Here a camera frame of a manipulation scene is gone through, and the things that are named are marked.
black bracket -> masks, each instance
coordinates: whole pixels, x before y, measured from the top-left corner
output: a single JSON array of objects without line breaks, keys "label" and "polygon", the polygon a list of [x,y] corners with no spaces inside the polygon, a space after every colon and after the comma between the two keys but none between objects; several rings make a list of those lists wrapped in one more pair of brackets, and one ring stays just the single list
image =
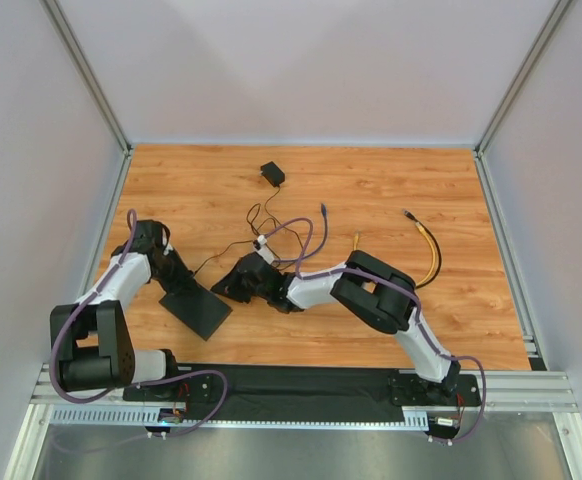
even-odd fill
[{"label": "black bracket", "polygon": [[[169,371],[167,377],[175,377],[182,373],[186,371],[178,371],[176,365],[176,370]],[[210,404],[217,401],[222,388],[222,381],[215,375],[202,375],[164,386],[125,388],[122,398],[126,402],[186,401],[189,405]]]},{"label": "black bracket", "polygon": [[[418,377],[415,373],[396,370],[390,378],[391,402],[403,407],[449,406],[457,407],[457,395],[445,397],[435,391],[437,384]],[[467,407],[478,407],[481,403],[478,380],[474,375],[458,375],[456,393],[464,399]]]}]

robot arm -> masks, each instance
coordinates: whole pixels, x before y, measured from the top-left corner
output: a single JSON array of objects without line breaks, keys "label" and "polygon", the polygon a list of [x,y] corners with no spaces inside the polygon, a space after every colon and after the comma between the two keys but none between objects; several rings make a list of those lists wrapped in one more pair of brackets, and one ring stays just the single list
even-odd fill
[{"label": "robot arm", "polygon": [[[91,290],[74,303],[53,309],[51,344],[61,342],[55,359],[56,379],[65,392],[125,387],[172,376],[172,370],[177,370],[168,350],[134,350],[131,343],[124,311],[151,279],[165,291],[160,303],[205,339],[229,315],[231,309],[195,281],[169,237],[169,229],[160,222],[137,222],[124,261],[120,262],[121,245]],[[72,312],[89,298],[92,300],[73,321],[68,334],[58,339]],[[98,345],[80,346],[78,340],[90,334],[97,334]]]},{"label": "robot arm", "polygon": [[413,361],[416,374],[428,383],[433,402],[453,400],[460,364],[436,339],[413,300],[380,283],[369,291],[366,287],[370,280],[356,272],[413,293],[415,283],[408,275],[356,250],[346,262],[298,278],[271,265],[273,256],[264,237],[259,237],[254,247],[255,251],[242,257],[212,292],[243,303],[259,296],[284,313],[339,302],[371,328],[394,336]]}]

black mounting base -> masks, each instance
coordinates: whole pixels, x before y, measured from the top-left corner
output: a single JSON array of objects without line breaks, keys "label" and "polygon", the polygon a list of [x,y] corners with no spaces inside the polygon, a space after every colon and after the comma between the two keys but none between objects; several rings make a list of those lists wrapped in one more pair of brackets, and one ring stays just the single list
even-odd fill
[{"label": "black mounting base", "polygon": [[[179,373],[205,369],[220,370],[229,380],[217,420],[398,422],[404,420],[403,406],[431,405],[419,377],[394,369],[186,364],[180,365]],[[458,392],[468,407],[480,405],[480,395],[472,387],[477,387],[475,377],[460,375]],[[186,388],[176,384],[169,392],[127,388],[123,398],[184,401],[179,393],[183,391],[190,418],[202,418],[220,398],[222,381],[205,375],[187,380]]]}]

black wire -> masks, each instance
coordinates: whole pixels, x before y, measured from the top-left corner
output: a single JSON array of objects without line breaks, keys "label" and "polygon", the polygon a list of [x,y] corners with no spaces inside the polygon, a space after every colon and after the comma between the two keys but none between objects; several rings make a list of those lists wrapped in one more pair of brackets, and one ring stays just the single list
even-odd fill
[{"label": "black wire", "polygon": [[222,253],[218,253],[217,255],[213,255],[213,256],[211,256],[211,257],[207,258],[207,259],[206,259],[204,262],[202,262],[202,265],[200,265],[200,266],[198,267],[198,269],[197,269],[195,272],[193,272],[193,276],[195,277],[195,276],[198,274],[198,272],[199,272],[200,270],[202,270],[202,267],[204,267],[204,266],[206,265],[206,263],[207,263],[209,260],[213,260],[214,258],[221,257],[222,255],[224,255],[225,253],[227,253],[227,251],[228,251],[228,250],[229,250],[229,249],[230,249],[230,248],[231,248],[233,245],[238,245],[238,244],[240,244],[240,243],[253,243],[253,240],[241,240],[241,241],[239,241],[239,242],[232,242],[232,243],[230,243],[229,245],[227,245],[227,248],[225,248],[225,249],[222,251]]},{"label": "black wire", "polygon": [[[251,206],[251,208],[247,211],[247,216],[246,216],[246,220],[247,223],[249,224],[249,226],[251,227],[251,233],[253,233],[256,236],[260,236],[260,230],[262,229],[262,227],[269,221],[273,221],[273,228],[277,228],[278,225],[282,225],[282,222],[280,220],[278,220],[278,218],[273,215],[269,209],[268,209],[268,204],[269,202],[278,194],[280,193],[281,188],[278,186],[276,188],[276,191],[273,195],[271,195],[269,198],[266,199],[266,201],[264,202],[264,211],[266,212],[267,215],[269,215],[261,224],[259,227],[256,227],[254,225],[255,221],[257,220],[258,216],[260,215],[260,211],[262,210],[262,204],[261,203],[255,203]],[[255,215],[253,216],[253,218],[251,218],[251,214],[252,212],[255,210]],[[298,234],[298,232],[296,232],[295,230],[293,230],[292,228],[289,227],[284,227],[284,230],[287,230],[291,233],[293,233],[295,235],[295,238],[298,240],[298,244],[300,245],[300,249],[302,249],[302,247],[304,246],[304,244],[302,243],[302,239],[300,238],[300,235]],[[278,264],[275,266],[276,268],[278,268],[279,270],[286,270],[287,268],[289,268],[290,266],[294,265],[295,262],[288,262],[288,265],[286,265],[285,267],[280,269],[280,265],[281,262],[279,262],[280,260],[280,256],[275,253],[275,251],[269,246],[269,250],[271,250],[271,252],[273,253],[273,255],[276,257],[276,261],[278,261]]]},{"label": "black wire", "polygon": [[[278,222],[278,224],[279,224],[279,225],[281,225],[281,224],[282,224],[282,222],[281,222],[280,220],[278,220],[278,219],[276,218],[276,216],[275,216],[275,215],[273,215],[273,214],[272,214],[272,213],[269,211],[269,209],[267,208],[267,205],[269,204],[269,202],[270,202],[270,201],[271,201],[271,200],[272,200],[272,199],[273,199],[273,198],[274,198],[274,197],[275,197],[275,196],[276,196],[278,193],[280,193],[280,187],[279,187],[279,186],[278,186],[278,189],[277,189],[277,191],[276,191],[276,192],[275,192],[273,195],[271,195],[269,198],[267,198],[267,201],[266,201],[266,202],[264,202],[264,212],[265,212],[267,215],[269,215],[269,217],[271,217],[271,218],[273,219],[273,221],[274,221],[274,222]],[[297,238],[297,239],[298,239],[298,244],[300,245],[300,248],[304,247],[304,243],[302,243],[302,239],[300,238],[300,235],[298,234],[298,232],[296,232],[295,230],[293,230],[292,228],[289,228],[289,227],[284,227],[284,229],[285,229],[286,231],[288,231],[288,232],[292,232],[292,233],[295,235],[295,238]]]}]

black cable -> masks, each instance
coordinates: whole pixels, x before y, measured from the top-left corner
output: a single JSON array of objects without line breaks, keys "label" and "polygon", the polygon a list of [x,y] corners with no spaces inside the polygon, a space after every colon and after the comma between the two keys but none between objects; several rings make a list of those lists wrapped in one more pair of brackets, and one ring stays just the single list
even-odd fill
[{"label": "black cable", "polygon": [[225,253],[227,253],[227,251],[228,251],[228,250],[229,250],[229,249],[230,249],[230,248],[231,248],[233,245],[238,245],[238,244],[240,244],[240,243],[253,243],[253,240],[241,240],[241,241],[239,241],[239,242],[232,242],[232,243],[230,243],[229,245],[227,245],[227,248],[225,248],[225,249],[222,251],[222,253],[218,253],[217,255],[213,255],[213,256],[211,256],[211,257],[207,258],[207,259],[206,259],[204,262],[202,262],[202,265],[200,265],[200,266],[197,268],[197,270],[196,270],[195,272],[193,272],[193,276],[195,277],[195,276],[198,274],[198,272],[199,272],[200,270],[202,270],[202,267],[204,267],[204,266],[206,265],[206,263],[207,263],[209,260],[213,260],[214,258],[221,257],[222,255],[224,255]]},{"label": "black cable", "polygon": [[[271,217],[271,218],[273,219],[273,221],[274,221],[274,222],[278,222],[278,225],[281,225],[281,224],[282,224],[282,222],[281,222],[280,220],[278,220],[278,219],[276,218],[276,216],[275,216],[275,215],[273,215],[273,214],[272,214],[272,213],[269,211],[269,209],[267,208],[267,205],[269,204],[269,202],[270,202],[271,200],[273,200],[273,198],[274,198],[274,197],[275,197],[275,196],[276,196],[278,193],[280,193],[280,187],[278,186],[277,188],[278,188],[278,189],[277,189],[277,191],[276,191],[276,192],[275,192],[273,195],[271,195],[269,198],[267,198],[267,201],[266,201],[266,202],[264,202],[264,212],[265,212],[267,215],[269,215],[269,217]],[[302,239],[300,238],[300,235],[298,234],[298,232],[296,232],[295,230],[293,230],[292,228],[289,228],[289,227],[284,227],[284,229],[285,229],[286,231],[288,231],[288,232],[292,232],[292,233],[295,235],[295,238],[297,238],[297,240],[298,240],[298,244],[300,245],[300,248],[302,248],[302,247],[304,246],[304,243],[302,242]]]},{"label": "black cable", "polygon": [[416,216],[413,215],[408,210],[403,210],[402,213],[404,213],[404,216],[407,217],[409,220],[413,220],[415,223],[422,225],[422,228],[424,228],[424,231],[427,232],[429,234],[429,236],[431,237],[431,239],[433,240],[433,245],[435,246],[435,251],[438,255],[438,266],[436,267],[433,276],[429,280],[427,280],[426,282],[424,282],[420,285],[417,285],[415,288],[418,289],[418,288],[426,287],[433,280],[436,279],[436,277],[440,273],[440,270],[442,269],[442,250],[440,250],[440,244],[438,244],[438,240],[435,238],[433,233],[431,233],[431,230],[429,230],[424,223],[422,223],[420,220],[418,220],[416,218]]},{"label": "black cable", "polygon": [[[269,209],[268,209],[268,204],[269,202],[278,194],[280,193],[281,188],[278,186],[276,188],[276,191],[273,193],[273,195],[271,195],[269,198],[266,199],[266,201],[264,202],[264,211],[266,212],[266,214],[268,215],[268,217],[260,224],[260,226],[256,227],[254,225],[255,221],[257,220],[258,216],[260,215],[260,211],[263,209],[263,206],[261,203],[255,203],[251,206],[251,208],[249,208],[249,210],[247,211],[247,216],[246,216],[246,220],[247,223],[249,224],[249,226],[251,227],[251,233],[253,233],[255,236],[260,236],[260,230],[262,229],[262,227],[264,226],[264,224],[266,224],[269,221],[273,221],[273,228],[277,228],[278,225],[281,225],[282,222],[280,220],[278,220],[278,218],[273,215]],[[255,210],[255,215],[253,215],[253,218],[251,218],[251,214],[253,213],[253,211]],[[292,228],[289,227],[284,227],[285,230],[293,233],[295,235],[295,238],[298,240],[298,244],[300,245],[300,248],[302,248],[304,246],[302,239],[300,238],[300,235],[298,234],[298,232],[296,232],[295,230],[293,230]],[[271,250],[271,252],[273,253],[273,255],[276,257],[277,260],[280,259],[280,256],[275,253],[275,251],[269,246],[269,250]],[[276,268],[280,269],[280,262],[278,262],[277,265],[275,265]],[[289,268],[291,265],[294,265],[295,262],[288,262],[288,265],[286,265],[285,267],[283,267],[280,270],[286,270],[287,268]]]}]

